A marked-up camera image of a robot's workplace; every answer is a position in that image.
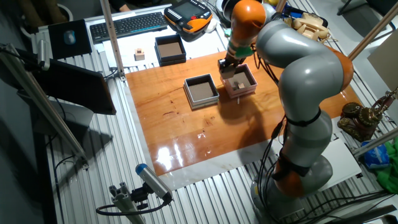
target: beige phone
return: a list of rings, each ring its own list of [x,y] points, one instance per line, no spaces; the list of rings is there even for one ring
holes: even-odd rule
[[[301,18],[295,19],[293,27],[298,33],[308,37],[312,40],[326,38],[329,30],[322,26],[323,20],[314,14],[304,12]]]

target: small cube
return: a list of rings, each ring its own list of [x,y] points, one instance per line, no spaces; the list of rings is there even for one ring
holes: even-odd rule
[[[242,88],[244,88],[244,84],[243,83],[238,84],[238,89],[242,89]]]
[[[145,59],[145,54],[142,49],[136,49],[136,60],[144,60]]]

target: computer monitor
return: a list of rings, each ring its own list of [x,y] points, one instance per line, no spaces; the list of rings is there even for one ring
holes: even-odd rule
[[[37,54],[17,51],[25,60],[37,62]],[[98,72],[50,59],[47,71],[33,71],[32,74],[48,96],[76,103],[94,113],[116,114],[108,86]],[[0,78],[14,88],[22,89],[14,77],[0,74]]]

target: computer keyboard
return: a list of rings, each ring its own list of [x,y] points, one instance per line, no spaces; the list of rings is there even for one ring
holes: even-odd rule
[[[127,37],[167,28],[167,23],[161,12],[129,17],[113,22],[117,37]],[[94,43],[110,39],[105,23],[91,25],[90,31]]]

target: glossy wooden surface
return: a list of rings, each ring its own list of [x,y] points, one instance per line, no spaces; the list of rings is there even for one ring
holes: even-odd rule
[[[230,100],[217,67],[217,60],[224,57],[225,52],[220,52],[126,75],[157,175],[263,142],[283,118],[275,83],[262,68],[256,69],[252,57],[245,62],[258,82],[256,92],[241,96],[239,104],[236,98]],[[283,71],[272,69],[277,77]],[[207,73],[217,86],[220,101],[192,111],[184,80]],[[324,100],[321,109],[335,118],[352,101],[359,103],[348,87]]]

